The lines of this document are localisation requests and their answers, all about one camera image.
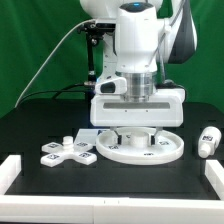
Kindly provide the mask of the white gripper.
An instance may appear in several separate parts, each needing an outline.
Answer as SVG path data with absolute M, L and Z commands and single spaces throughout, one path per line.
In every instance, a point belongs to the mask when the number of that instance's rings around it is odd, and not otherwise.
M 146 102 L 127 102 L 120 95 L 96 95 L 91 101 L 90 121 L 94 126 L 106 127 L 156 127 L 151 135 L 151 145 L 162 127 L 178 127 L 183 123 L 182 88 L 158 89 Z M 122 135 L 114 128 L 117 144 L 122 144 Z

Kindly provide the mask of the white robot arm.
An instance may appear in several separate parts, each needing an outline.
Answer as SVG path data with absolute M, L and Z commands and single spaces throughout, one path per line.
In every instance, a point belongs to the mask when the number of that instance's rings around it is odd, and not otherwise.
M 171 0 L 173 15 L 159 19 L 163 0 L 80 0 L 102 32 L 103 72 L 95 85 L 95 126 L 176 127 L 185 91 L 166 79 L 164 65 L 187 61 L 197 47 L 189 0 Z

